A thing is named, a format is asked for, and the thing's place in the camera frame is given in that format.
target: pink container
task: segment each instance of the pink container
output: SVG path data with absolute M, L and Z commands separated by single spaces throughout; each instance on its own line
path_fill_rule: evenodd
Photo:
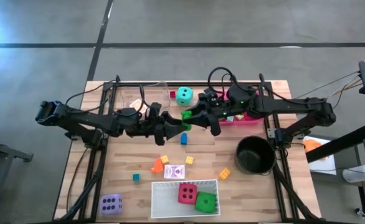
M 224 100 L 228 100 L 227 95 L 224 95 Z M 243 119 L 238 119 L 236 116 L 234 116 L 234 121 L 228 121 L 226 119 L 219 121 L 221 126 L 227 126 L 227 125 L 254 125 L 254 124 L 258 124 L 259 122 L 262 122 L 264 119 L 260 118 L 260 119 L 255 119 L 252 118 L 251 116 L 248 116 L 246 114 L 246 112 L 244 112 L 244 118 Z

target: robotic arm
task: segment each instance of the robotic arm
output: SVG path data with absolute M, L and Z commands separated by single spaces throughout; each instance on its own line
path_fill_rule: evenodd
M 217 96 L 212 88 L 199 94 L 199 101 L 188 109 L 192 116 L 184 119 L 185 123 L 210 127 L 213 136 L 220 134 L 219 118 L 247 113 L 253 118 L 265 118 L 273 113 L 305 113 L 304 118 L 287 128 L 271 130 L 276 146 L 289 146 L 293 137 L 310 133 L 314 126 L 330 126 L 336 121 L 332 106 L 324 99 L 306 98 L 297 100 L 273 99 L 269 96 L 256 94 L 256 89 L 250 85 L 234 82 L 227 92 L 227 99 Z
M 164 145 L 166 140 L 187 130 L 179 119 L 172 118 L 167 111 L 159 115 L 161 104 L 152 103 L 140 120 L 142 114 L 134 108 L 123 108 L 113 114 L 98 115 L 75 108 L 71 108 L 59 101 L 43 101 L 36 121 L 44 126 L 59 126 L 68 132 L 68 138 L 80 136 L 90 147 L 97 147 L 103 139 L 103 134 L 119 137 L 125 132 L 128 136 L 154 136 L 155 143 Z M 82 124 L 96 129 L 87 129 Z
M 289 146 L 294 136 L 307 135 L 314 126 L 330 126 L 336 121 L 332 106 L 324 99 L 306 98 L 297 100 L 273 99 L 256 94 L 250 85 L 238 84 L 236 80 L 227 91 L 227 99 L 217 96 L 212 88 L 199 94 L 199 100 L 188 111 L 192 116 L 181 121 L 170 116 L 167 111 L 159 114 L 161 104 L 152 103 L 145 114 L 134 108 L 123 108 L 108 115 L 98 115 L 71 108 L 59 101 L 43 101 L 36 121 L 44 126 L 59 126 L 71 138 L 80 136 L 87 146 L 96 147 L 104 134 L 119 137 L 125 132 L 128 136 L 154 136 L 155 143 L 164 145 L 166 140 L 186 131 L 186 124 L 203 128 L 210 127 L 213 136 L 220 134 L 219 118 L 247 113 L 253 118 L 265 118 L 273 113 L 306 113 L 307 115 L 287 128 L 271 130 L 276 146 Z M 87 129 L 82 124 L 96 129 Z

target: concrete floor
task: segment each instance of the concrete floor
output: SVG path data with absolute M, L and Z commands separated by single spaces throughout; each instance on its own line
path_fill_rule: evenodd
M 0 1 L 0 43 L 95 43 L 107 0 Z M 363 42 L 365 0 L 115 0 L 104 42 Z M 65 101 L 84 89 L 94 49 L 0 49 L 0 142 L 33 152 L 15 161 L 0 200 L 0 223 L 52 218 L 70 141 L 36 124 L 41 100 Z M 102 49 L 94 80 L 204 80 L 216 66 L 239 79 L 288 80 L 293 96 L 358 69 L 359 48 Z M 342 85 L 313 95 L 325 96 Z M 71 102 L 78 107 L 81 98 Z M 338 137 L 365 125 L 365 97 L 344 93 Z M 357 188 L 316 181 L 323 217 L 365 223 Z

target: white bin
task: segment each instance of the white bin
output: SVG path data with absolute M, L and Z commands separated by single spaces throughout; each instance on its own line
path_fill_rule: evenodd
M 215 194 L 215 212 L 212 214 L 204 213 L 196 210 L 195 205 L 179 203 L 178 188 L 180 184 L 195 184 L 198 191 Z M 151 201 L 151 218 L 206 217 L 221 215 L 217 180 L 152 182 Z

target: wooden table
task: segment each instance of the wooden table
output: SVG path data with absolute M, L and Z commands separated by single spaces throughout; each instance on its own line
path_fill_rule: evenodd
M 270 81 L 273 90 L 291 98 L 286 80 Z M 91 90 L 103 82 L 87 82 L 86 90 Z M 165 99 L 159 97 L 163 88 L 146 87 L 146 101 L 150 104 L 156 100 L 162 105 L 167 105 Z M 192 104 L 197 101 L 197 94 L 204 87 L 194 87 Z M 87 93 L 83 97 L 82 109 L 87 110 L 99 105 L 101 88 L 98 91 Z M 128 101 L 139 97 L 138 87 L 118 87 L 115 108 L 127 106 Z M 180 118 L 180 112 L 185 110 L 174 100 L 171 101 L 168 111 L 175 118 Z M 287 127 L 296 121 L 294 114 L 279 115 L 281 127 Z M 153 137 L 130 138 L 121 136 L 111 138 L 108 145 L 105 170 L 103 173 L 101 195 L 122 194 L 123 214 L 117 216 L 104 216 L 98 211 L 98 222 L 277 222 L 280 221 L 280 212 L 276 198 L 275 184 L 272 174 L 268 176 L 247 175 L 237 170 L 234 165 L 233 155 L 237 143 L 246 136 L 256 135 L 266 138 L 263 123 L 252 126 L 222 126 L 219 136 L 212 136 L 209 129 L 192 126 L 188 132 L 188 145 L 179 143 L 179 136 L 166 142 L 164 146 L 157 146 Z M 76 168 L 77 162 L 85 150 L 81 141 L 72 144 L 64 180 L 59 193 L 54 218 L 65 214 L 67 192 Z M 86 152 L 75 182 L 72 187 L 69 206 L 81 194 L 85 174 L 87 171 L 88 155 Z M 170 164 L 184 164 L 186 156 L 194 158 L 193 165 L 186 165 L 186 180 L 217 179 L 218 174 L 225 167 L 231 170 L 231 175 L 226 180 L 219 181 L 219 197 L 221 216 L 150 219 L 151 216 L 151 183 L 167 181 L 163 173 L 152 174 L 151 167 L 156 158 L 167 155 Z M 307 166 L 303 146 L 292 144 L 289 149 L 288 163 L 292 176 L 293 187 L 306 206 L 317 216 L 321 216 L 318 206 L 313 181 Z M 133 174 L 141 175 L 141 182 L 134 184 Z M 93 191 L 88 198 L 86 216 L 89 217 L 93 200 Z M 288 214 L 290 206 L 284 190 L 284 201 Z

